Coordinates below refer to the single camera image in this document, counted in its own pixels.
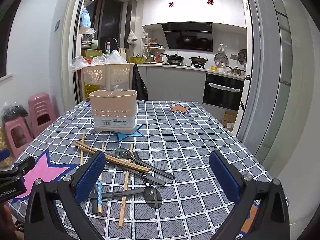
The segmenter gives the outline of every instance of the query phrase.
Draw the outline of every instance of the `table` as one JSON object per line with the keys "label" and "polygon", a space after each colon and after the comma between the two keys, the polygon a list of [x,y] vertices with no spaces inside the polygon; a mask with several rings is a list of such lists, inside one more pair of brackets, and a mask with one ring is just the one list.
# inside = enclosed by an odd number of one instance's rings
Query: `table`
{"label": "table", "polygon": [[[163,204],[150,208],[142,194],[127,197],[124,227],[118,227],[121,198],[103,200],[103,214],[93,215],[90,201],[81,204],[90,221],[107,239],[209,239],[223,223],[234,204],[229,202],[209,166],[209,154],[219,149],[242,174],[256,180],[271,177],[246,147],[200,104],[194,102],[138,101],[138,130],[134,136],[94,131],[90,103],[83,101],[59,117],[20,155],[38,158],[48,149],[50,165],[69,164],[64,172],[73,174],[80,163],[80,150],[73,146],[83,131],[85,143],[114,154],[116,148],[130,148],[142,160],[173,173],[165,186],[156,185]],[[122,190],[125,171],[106,164],[103,170],[103,192]],[[130,174],[131,188],[144,187],[140,178]],[[27,199],[10,203],[12,212],[24,219]],[[57,209],[68,233],[77,238],[63,206]]]}

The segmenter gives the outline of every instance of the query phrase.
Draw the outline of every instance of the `plastic basket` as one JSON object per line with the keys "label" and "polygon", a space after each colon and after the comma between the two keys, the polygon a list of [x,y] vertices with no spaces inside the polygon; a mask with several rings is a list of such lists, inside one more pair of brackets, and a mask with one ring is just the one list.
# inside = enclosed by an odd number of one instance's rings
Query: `plastic basket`
{"label": "plastic basket", "polygon": [[131,84],[133,64],[104,64],[82,69],[84,84],[103,86],[106,90],[124,83]]}
{"label": "plastic basket", "polygon": [[129,62],[135,64],[144,64],[146,59],[146,57],[129,57]]}

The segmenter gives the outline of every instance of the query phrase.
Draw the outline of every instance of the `faucet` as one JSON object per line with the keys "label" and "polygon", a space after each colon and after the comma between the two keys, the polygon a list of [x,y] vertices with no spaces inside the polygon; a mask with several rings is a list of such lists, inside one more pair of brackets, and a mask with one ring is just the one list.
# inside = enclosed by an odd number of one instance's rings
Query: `faucet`
{"label": "faucet", "polygon": [[111,39],[113,39],[113,40],[116,41],[116,46],[117,46],[117,50],[118,50],[118,49],[119,49],[119,45],[118,45],[118,41],[117,41],[115,38],[108,38],[108,39],[106,40],[106,44],[107,44],[107,41],[108,41],[108,40],[111,40]]}

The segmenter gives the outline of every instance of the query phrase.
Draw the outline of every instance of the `oven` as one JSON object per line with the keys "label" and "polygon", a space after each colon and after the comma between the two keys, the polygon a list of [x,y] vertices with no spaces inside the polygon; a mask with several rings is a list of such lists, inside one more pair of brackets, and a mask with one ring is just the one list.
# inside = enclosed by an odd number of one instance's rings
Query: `oven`
{"label": "oven", "polygon": [[244,81],[207,73],[203,103],[238,111]]}

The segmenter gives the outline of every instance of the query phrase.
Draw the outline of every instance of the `pink plastic stool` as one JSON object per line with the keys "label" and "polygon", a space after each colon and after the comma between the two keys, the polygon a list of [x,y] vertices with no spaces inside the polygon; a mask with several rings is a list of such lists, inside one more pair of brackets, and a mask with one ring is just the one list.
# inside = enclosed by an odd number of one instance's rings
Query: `pink plastic stool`
{"label": "pink plastic stool", "polygon": [[[19,143],[17,142],[17,138],[14,138],[14,136],[12,136],[14,134],[14,129],[18,127],[21,128],[21,131],[23,132],[23,135],[27,141],[22,146],[20,146]],[[8,142],[10,144],[12,153],[17,158],[19,154],[21,154],[23,150],[33,141],[33,137],[30,134],[29,127],[27,126],[25,119],[23,117],[19,117],[12,121],[6,122],[4,124],[4,128],[7,133],[7,138],[8,138]]]}
{"label": "pink plastic stool", "polygon": [[33,135],[37,137],[56,119],[49,95],[45,92],[31,96],[28,100]]}

